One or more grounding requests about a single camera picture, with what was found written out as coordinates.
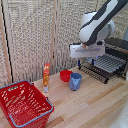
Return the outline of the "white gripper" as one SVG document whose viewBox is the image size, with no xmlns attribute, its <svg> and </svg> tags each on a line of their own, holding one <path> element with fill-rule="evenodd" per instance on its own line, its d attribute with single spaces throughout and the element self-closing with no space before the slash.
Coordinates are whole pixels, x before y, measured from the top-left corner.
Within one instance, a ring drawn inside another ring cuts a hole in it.
<svg viewBox="0 0 128 128">
<path fill-rule="evenodd" d="M 97 57 L 105 54 L 105 46 L 93 44 L 91 46 L 83 47 L 82 44 L 75 44 L 70 46 L 71 58 L 82 57 Z M 78 66 L 80 66 L 81 60 L 78 59 Z M 92 59 L 92 65 L 95 64 L 95 58 Z"/>
</svg>

